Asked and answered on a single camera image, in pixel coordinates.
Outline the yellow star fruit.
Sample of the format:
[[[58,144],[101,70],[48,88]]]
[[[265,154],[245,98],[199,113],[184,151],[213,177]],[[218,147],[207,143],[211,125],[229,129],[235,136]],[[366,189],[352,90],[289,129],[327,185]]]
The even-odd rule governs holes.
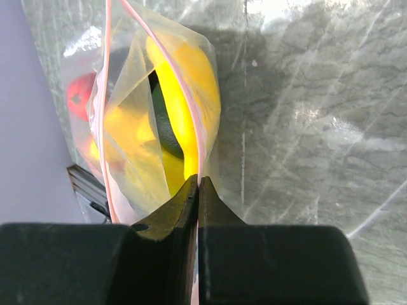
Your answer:
[[[184,183],[183,160],[158,145],[149,115],[120,107],[104,127],[125,155],[125,182],[131,191],[151,191],[157,201],[173,196]]]

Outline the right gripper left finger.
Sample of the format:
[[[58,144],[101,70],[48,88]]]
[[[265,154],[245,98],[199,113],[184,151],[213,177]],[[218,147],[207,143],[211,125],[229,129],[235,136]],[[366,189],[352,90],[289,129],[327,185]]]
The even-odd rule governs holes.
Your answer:
[[[131,225],[1,226],[2,304],[189,304],[198,186]]]

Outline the green avocado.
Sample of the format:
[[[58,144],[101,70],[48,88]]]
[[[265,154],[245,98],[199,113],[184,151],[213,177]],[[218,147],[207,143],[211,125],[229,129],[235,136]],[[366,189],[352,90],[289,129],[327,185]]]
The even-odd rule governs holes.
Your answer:
[[[183,151],[170,124],[169,114],[165,106],[165,100],[156,71],[152,71],[148,79],[160,143],[171,155],[178,159],[184,159]]]

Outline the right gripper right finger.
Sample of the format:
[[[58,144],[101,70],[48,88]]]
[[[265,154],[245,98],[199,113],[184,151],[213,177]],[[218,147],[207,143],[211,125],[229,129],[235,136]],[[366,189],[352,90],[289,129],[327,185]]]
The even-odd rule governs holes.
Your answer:
[[[333,226],[249,225],[199,187],[201,304],[368,304],[352,246]]]

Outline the clear zip top bag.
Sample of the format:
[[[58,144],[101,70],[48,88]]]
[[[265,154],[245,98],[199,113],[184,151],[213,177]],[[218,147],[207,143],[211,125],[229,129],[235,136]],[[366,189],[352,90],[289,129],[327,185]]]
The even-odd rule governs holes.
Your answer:
[[[62,75],[67,88],[76,78],[96,73],[90,98],[86,105],[88,121],[69,111],[75,148],[91,173],[106,187],[110,218],[114,223],[133,224],[161,207],[173,196],[157,201],[151,191],[131,191],[125,182],[125,155],[104,127],[104,119],[117,107],[148,114],[158,139],[148,76],[155,71],[146,50],[150,37],[171,66],[187,100],[198,144],[197,177],[217,179],[218,160],[216,140],[206,155],[200,112],[191,96],[182,72],[172,58],[166,36],[174,36],[197,44],[207,54],[217,76],[213,45],[198,32],[161,16],[134,1],[106,1],[104,25],[92,25],[71,41],[63,54]]]

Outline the yellow banana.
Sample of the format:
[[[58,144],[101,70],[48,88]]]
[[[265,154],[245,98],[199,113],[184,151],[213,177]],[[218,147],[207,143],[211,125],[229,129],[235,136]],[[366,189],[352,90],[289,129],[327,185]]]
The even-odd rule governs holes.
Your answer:
[[[172,58],[190,89],[200,112],[206,155],[213,148],[221,115],[221,99],[215,70],[207,54],[197,44],[166,36],[170,47],[175,47]],[[146,41],[146,50],[155,66],[162,89],[170,125],[184,154],[184,178],[198,173],[198,144],[189,105],[168,61],[152,38]]]

